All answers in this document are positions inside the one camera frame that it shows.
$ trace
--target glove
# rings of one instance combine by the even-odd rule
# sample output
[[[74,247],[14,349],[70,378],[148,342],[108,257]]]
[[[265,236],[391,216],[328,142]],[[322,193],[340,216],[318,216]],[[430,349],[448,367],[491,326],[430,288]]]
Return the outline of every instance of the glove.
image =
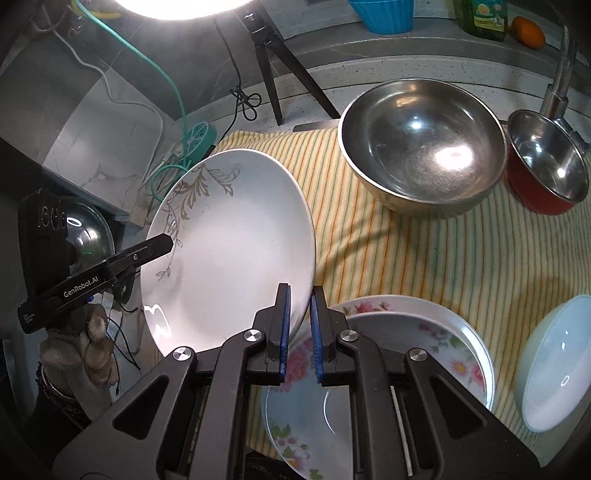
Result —
[[[75,397],[86,416],[96,420],[111,405],[109,386],[119,381],[115,344],[106,336],[109,320],[102,305],[87,304],[71,316],[64,330],[47,330],[39,357],[49,383]]]

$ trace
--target dish soap bottle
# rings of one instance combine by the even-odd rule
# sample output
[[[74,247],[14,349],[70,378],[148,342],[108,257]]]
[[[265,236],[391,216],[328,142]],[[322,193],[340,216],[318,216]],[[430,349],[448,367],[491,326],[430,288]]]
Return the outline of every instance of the dish soap bottle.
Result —
[[[457,22],[475,37],[503,41],[507,26],[505,0],[453,0]]]

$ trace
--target blue cup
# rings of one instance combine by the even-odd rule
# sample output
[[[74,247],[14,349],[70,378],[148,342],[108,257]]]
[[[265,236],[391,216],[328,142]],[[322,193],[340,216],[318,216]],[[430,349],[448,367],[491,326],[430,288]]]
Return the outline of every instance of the blue cup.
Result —
[[[413,28],[414,0],[349,0],[349,3],[373,33],[392,35]]]

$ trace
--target green cable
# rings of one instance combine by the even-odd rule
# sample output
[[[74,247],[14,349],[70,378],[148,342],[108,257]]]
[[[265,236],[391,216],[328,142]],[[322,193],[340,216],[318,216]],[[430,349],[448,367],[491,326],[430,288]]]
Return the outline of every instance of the green cable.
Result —
[[[150,180],[150,190],[152,192],[152,195],[154,196],[154,198],[156,198],[156,200],[158,200],[159,202],[162,202],[164,199],[161,199],[156,194],[155,187],[154,187],[154,179],[161,172],[163,172],[165,170],[168,170],[169,168],[177,168],[177,169],[179,169],[179,170],[181,170],[181,171],[183,171],[183,172],[186,173],[186,172],[188,172],[190,170],[190,167],[191,167],[190,162],[189,162],[189,159],[188,159],[188,153],[189,153],[188,150],[189,149],[187,148],[187,115],[185,114],[185,109],[184,109],[183,99],[181,98],[181,93],[178,91],[178,88],[177,88],[176,84],[174,83],[174,81],[172,80],[172,78],[170,78],[168,76],[168,74],[162,68],[160,68],[160,66],[156,62],[154,62],[149,57],[147,57],[146,55],[144,55],[143,53],[141,53],[137,48],[135,48],[131,43],[129,43],[121,35],[119,35],[115,30],[113,30],[111,27],[108,27],[101,20],[99,20],[98,18],[96,18],[94,15],[92,15],[88,11],[88,9],[84,5],[82,5],[82,3],[80,2],[80,0],[76,0],[76,4],[80,8],[80,10],[90,20],[92,20],[94,23],[96,23],[100,28],[103,28],[104,30],[106,30],[107,32],[109,32],[111,35],[113,35],[123,45],[125,45],[128,49],[130,49],[132,52],[134,52],[138,57],[140,57],[141,59],[147,61],[150,65],[152,65],[152,67],[154,67],[156,69],[156,71],[159,72],[159,74],[162,75],[164,77],[164,79],[170,84],[170,86],[173,88],[173,91],[174,91],[174,93],[175,93],[175,95],[177,97],[178,106],[179,106],[179,108],[181,110],[181,115],[183,117],[183,138],[181,140],[181,143],[183,145],[183,159],[181,161],[182,164],[172,164],[172,165],[166,165],[164,167],[160,167],[152,175],[152,179]]]

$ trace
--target yellow striped cloth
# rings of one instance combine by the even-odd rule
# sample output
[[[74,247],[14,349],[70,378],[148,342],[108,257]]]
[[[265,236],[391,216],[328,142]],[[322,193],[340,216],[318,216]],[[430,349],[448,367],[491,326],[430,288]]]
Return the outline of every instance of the yellow striped cloth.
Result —
[[[282,162],[298,181],[316,229],[315,283],[328,304],[375,294],[439,303],[466,319],[495,366],[494,413],[542,464],[552,432],[523,424],[512,384],[530,333],[554,307],[591,292],[591,199],[556,217],[522,207],[504,184],[449,220],[397,215],[365,190],[341,155],[336,128],[235,132],[219,147],[251,148]],[[248,445],[276,458],[262,425],[260,390],[249,407]]]

